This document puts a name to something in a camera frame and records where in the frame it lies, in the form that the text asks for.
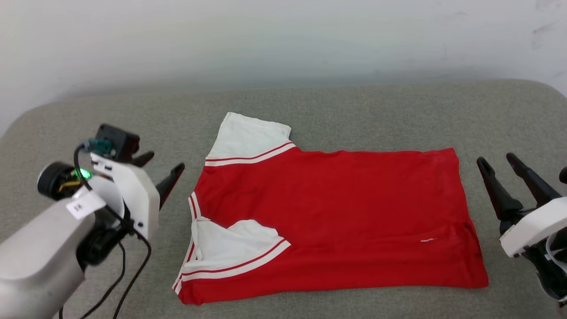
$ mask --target white label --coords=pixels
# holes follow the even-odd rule
[[[106,203],[94,192],[88,192],[67,204],[67,210],[80,220],[106,206]]]

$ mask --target gray fabric surface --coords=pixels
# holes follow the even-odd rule
[[[286,292],[199,307],[183,305],[171,286],[189,244],[187,197],[227,111],[291,126],[291,139],[303,150],[455,148],[490,286]],[[514,151],[565,193],[557,176],[567,165],[567,99],[549,86],[502,80],[103,96],[50,104],[23,115],[0,141],[0,240],[50,204],[35,188],[41,169],[56,160],[71,162],[76,144],[93,136],[100,123],[139,134],[141,151],[156,152],[147,166],[154,181],[178,162],[187,166],[160,214],[159,232],[152,240],[154,254],[126,299],[121,318],[558,316],[555,302],[539,287],[532,265],[510,259],[502,251],[498,221],[475,164],[478,156],[486,157],[510,193],[532,205],[529,191],[504,158],[506,152]],[[125,246],[127,275],[95,318],[112,316],[145,255],[143,244],[133,238]],[[66,318],[80,316],[98,301],[120,273],[120,262],[116,249],[101,266],[88,269],[86,282],[65,305]]]

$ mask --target white wall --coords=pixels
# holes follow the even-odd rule
[[[72,96],[479,78],[567,94],[567,0],[0,0],[0,135]]]

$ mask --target clothing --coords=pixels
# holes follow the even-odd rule
[[[194,193],[185,304],[282,291],[488,285],[453,149],[304,152],[228,113]]]

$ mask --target green led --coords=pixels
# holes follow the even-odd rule
[[[80,169],[80,170],[81,170],[81,175],[83,175],[83,177],[84,177],[85,179],[88,179],[88,178],[91,178],[91,177],[92,177],[91,172],[87,171],[86,169]]]

